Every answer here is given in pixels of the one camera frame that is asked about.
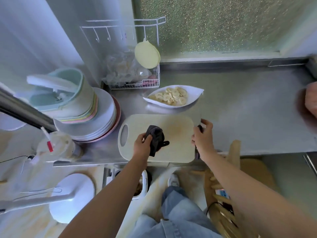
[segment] black cable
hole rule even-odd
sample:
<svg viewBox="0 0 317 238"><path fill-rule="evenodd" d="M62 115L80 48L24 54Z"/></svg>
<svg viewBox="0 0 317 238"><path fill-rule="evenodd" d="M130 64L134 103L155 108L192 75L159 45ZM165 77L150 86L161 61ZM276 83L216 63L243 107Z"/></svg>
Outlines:
<svg viewBox="0 0 317 238"><path fill-rule="evenodd" d="M20 158L20 157L28 157L28 155L21 155L21 156L18 156L18 157L15 157L15 158L9 159L9 160L1 161L0 163L7 162L7 161L10 161L10 160L14 160L14 159L16 159L16 158Z"/></svg>
<svg viewBox="0 0 317 238"><path fill-rule="evenodd" d="M208 209L207 209L207 211L206 211L206 215L208 214L208 211L209 211L210 207L211 207L213 204L220 204L222 207L224 207L221 203L219 203L219 202L217 202L217 201L212 202L212 203L209 205L209 207L208 207Z"/></svg>

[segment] leaf-shaped white bowl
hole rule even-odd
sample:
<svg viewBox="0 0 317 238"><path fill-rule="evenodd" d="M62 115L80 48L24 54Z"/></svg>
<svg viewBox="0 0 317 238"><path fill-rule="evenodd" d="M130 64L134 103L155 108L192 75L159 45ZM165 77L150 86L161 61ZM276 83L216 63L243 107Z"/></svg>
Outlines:
<svg viewBox="0 0 317 238"><path fill-rule="evenodd" d="M158 92L164 93L167 88L175 88L175 87L180 87L180 88L186 90L186 92L188 94L188 98L187 98L186 104L180 105L180 106L173 106L173 105L164 104L164 103L161 103L159 101L156 101L156 100L153 100L153 99L149 98L151 95L154 95L154 94L156 94ZM148 101L149 103L157 104L157 105L159 105L161 107L180 108L180 107L187 106L187 105L193 103L194 101L196 101L199 98L199 96L203 93L203 91L204 91L203 89L196 88L196 87L193 87L193 86L171 85L171 86L166 86L164 88L159 88L159 89L155 90L154 92L150 93L146 98L145 97L143 97L143 98L144 98L144 100Z"/></svg>

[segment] stack of plates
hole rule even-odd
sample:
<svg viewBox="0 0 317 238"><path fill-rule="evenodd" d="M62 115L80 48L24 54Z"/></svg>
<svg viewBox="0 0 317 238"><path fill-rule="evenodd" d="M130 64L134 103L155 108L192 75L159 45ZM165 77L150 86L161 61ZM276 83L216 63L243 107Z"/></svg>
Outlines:
<svg viewBox="0 0 317 238"><path fill-rule="evenodd" d="M58 119L62 123L66 124L76 124L76 123L84 123L89 120L92 120L98 111L98 96L94 93L93 94L93 101L89 107L89 109L84 112L82 115L77 116L77 117L70 117L70 118L63 118L63 119Z"/></svg>
<svg viewBox="0 0 317 238"><path fill-rule="evenodd" d="M89 122L65 124L54 120L58 131L69 134L73 140L95 142L109 135L118 125L121 110L118 101L105 90L93 88L98 97L97 115Z"/></svg>

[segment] hand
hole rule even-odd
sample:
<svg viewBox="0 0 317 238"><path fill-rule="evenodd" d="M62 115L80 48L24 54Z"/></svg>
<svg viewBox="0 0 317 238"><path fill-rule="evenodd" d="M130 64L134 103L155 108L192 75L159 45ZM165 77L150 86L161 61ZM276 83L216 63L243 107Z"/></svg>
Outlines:
<svg viewBox="0 0 317 238"><path fill-rule="evenodd" d="M134 142L133 147L133 160L136 160L144 167L147 167L147 160L150 155L150 143L152 141L152 135L147 136L146 140L143 141L145 133L140 134Z"/></svg>
<svg viewBox="0 0 317 238"><path fill-rule="evenodd" d="M192 145L196 145L198 152L200 153L200 158L204 158L209 153L216 153L212 140L212 122L208 120L201 119L201 122L206 125L205 130L200 132L198 127L194 127L194 134L192 135Z"/></svg>

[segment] stainless steel countertop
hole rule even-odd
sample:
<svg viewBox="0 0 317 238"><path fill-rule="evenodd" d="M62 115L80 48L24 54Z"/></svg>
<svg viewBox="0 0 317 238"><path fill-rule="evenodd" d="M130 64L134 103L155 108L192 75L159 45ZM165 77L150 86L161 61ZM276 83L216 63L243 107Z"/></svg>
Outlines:
<svg viewBox="0 0 317 238"><path fill-rule="evenodd" d="M103 140L83 146L85 155L79 162L56 162L54 166L125 163L118 149L118 132L132 114L182 112L193 119L208 119L214 124L215 148L224 154L235 139L242 142L243 156L317 151L316 135L297 107L301 90L312 81L303 67L163 72L160 87L191 85L203 88L204 94L188 107L165 109L142 98L154 89L110 91L122 110L116 130Z"/></svg>

